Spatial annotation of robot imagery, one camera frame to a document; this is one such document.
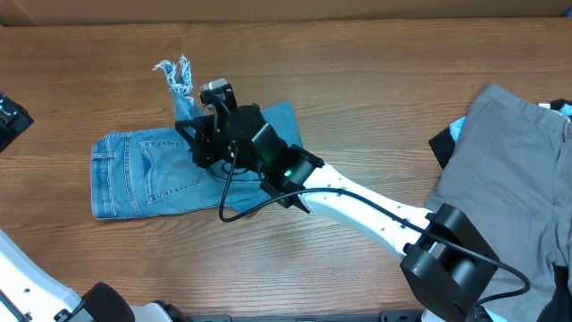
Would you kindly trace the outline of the light blue denim jeans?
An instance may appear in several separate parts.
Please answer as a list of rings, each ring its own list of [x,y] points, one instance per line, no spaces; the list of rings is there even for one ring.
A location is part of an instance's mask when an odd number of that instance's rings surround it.
[[[201,168],[174,128],[112,131],[91,150],[91,209],[97,220],[179,215],[206,208],[242,212],[267,200],[257,175],[219,161]]]

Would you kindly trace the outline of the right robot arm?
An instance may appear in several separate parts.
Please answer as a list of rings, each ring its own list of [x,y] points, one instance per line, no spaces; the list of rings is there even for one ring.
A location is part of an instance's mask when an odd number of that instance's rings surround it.
[[[425,307],[422,320],[476,320],[496,255],[460,209],[408,206],[351,181],[287,143],[258,105],[239,106],[225,80],[206,84],[199,97],[213,112],[175,124],[196,165],[224,161],[251,171],[272,202],[329,217],[390,250]]]

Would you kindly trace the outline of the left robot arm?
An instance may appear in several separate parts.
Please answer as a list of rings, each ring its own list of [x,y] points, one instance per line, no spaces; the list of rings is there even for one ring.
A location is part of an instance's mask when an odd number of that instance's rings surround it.
[[[173,305],[130,305],[111,286],[84,295],[61,284],[1,233],[1,322],[190,322]]]

